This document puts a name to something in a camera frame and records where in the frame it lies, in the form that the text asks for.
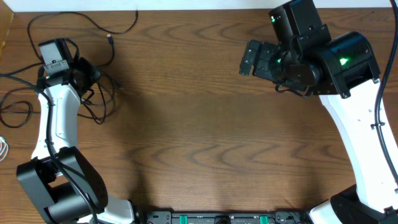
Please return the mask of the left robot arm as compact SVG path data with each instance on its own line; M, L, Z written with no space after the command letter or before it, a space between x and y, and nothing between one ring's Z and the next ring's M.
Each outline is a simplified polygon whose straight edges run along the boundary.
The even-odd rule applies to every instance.
M31 160L17 179L45 223L134 223L130 201L109 195L99 173L78 150L77 117L101 72L69 39L42 42L44 66L32 89L40 101L40 129Z

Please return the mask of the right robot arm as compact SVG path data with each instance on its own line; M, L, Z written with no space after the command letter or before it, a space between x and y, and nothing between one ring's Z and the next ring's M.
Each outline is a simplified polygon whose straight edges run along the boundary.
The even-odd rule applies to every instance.
M318 96L332 117L355 184L307 212L309 223L396 223L397 143L386 116L382 72L359 32L332 38L312 0L269 12L278 42L250 40L239 71L272 82L279 93Z

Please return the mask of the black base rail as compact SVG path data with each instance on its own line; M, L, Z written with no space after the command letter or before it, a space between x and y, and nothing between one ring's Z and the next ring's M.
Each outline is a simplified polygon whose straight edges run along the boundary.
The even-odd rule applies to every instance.
M192 213L154 211L144 213L134 223L142 224L305 224L312 223L302 212L271 213Z

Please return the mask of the wooden side panel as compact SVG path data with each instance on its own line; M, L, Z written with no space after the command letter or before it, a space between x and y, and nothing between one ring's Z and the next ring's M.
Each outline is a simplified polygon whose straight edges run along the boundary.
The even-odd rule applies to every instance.
M12 20L14 18L14 12L3 0L1 0L0 8L0 53L2 55Z

